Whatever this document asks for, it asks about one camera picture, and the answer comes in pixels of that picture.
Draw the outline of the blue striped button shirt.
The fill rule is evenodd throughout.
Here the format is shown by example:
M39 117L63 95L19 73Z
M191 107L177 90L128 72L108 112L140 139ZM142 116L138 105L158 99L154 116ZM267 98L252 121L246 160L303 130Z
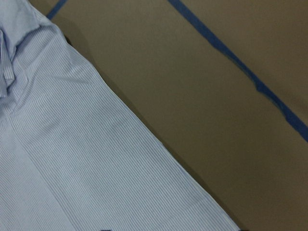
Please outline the blue striped button shirt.
M239 229L26 0L0 3L0 228Z

